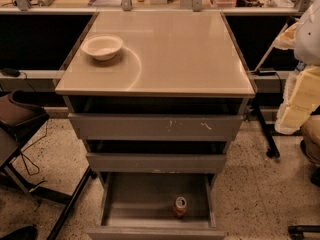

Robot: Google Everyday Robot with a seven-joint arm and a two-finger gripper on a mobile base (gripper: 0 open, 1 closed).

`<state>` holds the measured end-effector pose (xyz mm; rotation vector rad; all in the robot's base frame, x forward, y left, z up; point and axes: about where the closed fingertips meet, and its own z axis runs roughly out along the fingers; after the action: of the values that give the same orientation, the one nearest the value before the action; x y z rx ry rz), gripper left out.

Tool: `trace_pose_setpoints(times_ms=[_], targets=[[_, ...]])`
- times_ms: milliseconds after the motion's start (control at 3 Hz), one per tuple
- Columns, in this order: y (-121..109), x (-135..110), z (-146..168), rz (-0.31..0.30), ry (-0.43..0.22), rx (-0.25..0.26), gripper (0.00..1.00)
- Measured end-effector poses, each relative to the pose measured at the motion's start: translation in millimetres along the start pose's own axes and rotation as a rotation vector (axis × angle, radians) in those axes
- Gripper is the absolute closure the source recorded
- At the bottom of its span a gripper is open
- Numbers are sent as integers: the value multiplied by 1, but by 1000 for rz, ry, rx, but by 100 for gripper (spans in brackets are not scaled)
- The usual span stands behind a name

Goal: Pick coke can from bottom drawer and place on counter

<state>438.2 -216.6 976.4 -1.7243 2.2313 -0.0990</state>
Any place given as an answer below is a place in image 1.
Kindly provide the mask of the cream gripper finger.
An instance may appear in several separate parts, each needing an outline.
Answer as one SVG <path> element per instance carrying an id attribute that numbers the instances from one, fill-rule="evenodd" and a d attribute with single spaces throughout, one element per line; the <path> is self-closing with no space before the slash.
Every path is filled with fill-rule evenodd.
<path id="1" fill-rule="evenodd" d="M 277 112 L 275 130 L 285 135 L 293 134 L 319 106 L 320 67 L 309 65 L 300 73 L 290 73 Z"/>

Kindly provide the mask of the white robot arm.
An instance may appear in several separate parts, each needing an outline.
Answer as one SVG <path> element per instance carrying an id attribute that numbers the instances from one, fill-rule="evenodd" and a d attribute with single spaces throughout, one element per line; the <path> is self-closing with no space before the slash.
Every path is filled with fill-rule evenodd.
<path id="1" fill-rule="evenodd" d="M 315 0 L 301 18 L 275 39 L 275 47 L 292 49 L 305 65 L 290 73 L 277 112 L 275 130 L 291 135 L 320 106 L 320 0 Z"/>

